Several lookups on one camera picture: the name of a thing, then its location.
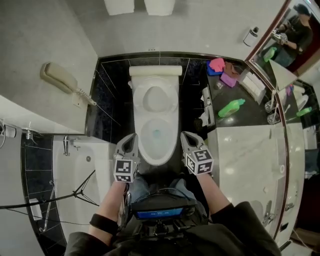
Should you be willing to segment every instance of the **toothbrush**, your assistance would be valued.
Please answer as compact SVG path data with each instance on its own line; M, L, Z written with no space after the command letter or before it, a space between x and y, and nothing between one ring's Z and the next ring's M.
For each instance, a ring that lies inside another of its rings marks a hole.
M278 109L278 107L279 107L279 104L277 103L277 104L275 105L275 110L274 110L274 114L273 114L272 122L274 122L274 121L275 121L275 119L276 119L276 114L277 114L277 109Z
M274 105L276 90L272 90L270 109Z
M290 107L291 107L290 104L286 107L286 109L285 109L285 111L284 111L284 115L287 113L287 111L288 111L288 109L290 109Z

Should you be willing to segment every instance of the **glass cup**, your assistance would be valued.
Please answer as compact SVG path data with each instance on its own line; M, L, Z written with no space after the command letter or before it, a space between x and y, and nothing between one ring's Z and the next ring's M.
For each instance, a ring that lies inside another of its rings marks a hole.
M274 125L280 122L280 116L278 113L272 113L267 116L266 120L268 121L269 125Z
M270 113L272 110L276 108L276 101L273 101L273 104L271 106L271 100L269 100L266 104L264 104L265 112Z

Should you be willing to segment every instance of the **device screen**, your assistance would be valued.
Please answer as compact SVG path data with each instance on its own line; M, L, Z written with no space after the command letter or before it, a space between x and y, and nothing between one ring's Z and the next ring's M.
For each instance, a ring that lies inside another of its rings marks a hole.
M168 209L168 210L154 210L154 211L137 211L137 217L139 219L156 219L164 217L179 216L182 213L183 208Z

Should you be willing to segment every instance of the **wall socket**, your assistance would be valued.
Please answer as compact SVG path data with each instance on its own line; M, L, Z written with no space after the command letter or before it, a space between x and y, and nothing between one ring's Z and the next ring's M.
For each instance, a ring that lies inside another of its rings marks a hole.
M158 47L149 47L148 52L159 52L159 48Z

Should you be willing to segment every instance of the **white bathtub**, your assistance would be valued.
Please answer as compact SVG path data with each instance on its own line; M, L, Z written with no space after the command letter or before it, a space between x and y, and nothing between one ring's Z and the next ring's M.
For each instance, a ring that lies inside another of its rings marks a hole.
M70 143L70 156L63 155L63 136L55 136L53 140L52 165L55 196L71 194L95 170L83 192L99 205L114 181L112 157L116 145L86 136L69 137L70 140L74 138L80 139ZM70 197L57 201L57 208L60 221L89 224L98 207ZM61 223L61 226L67 241L70 233L88 232L89 228L88 225L69 223Z

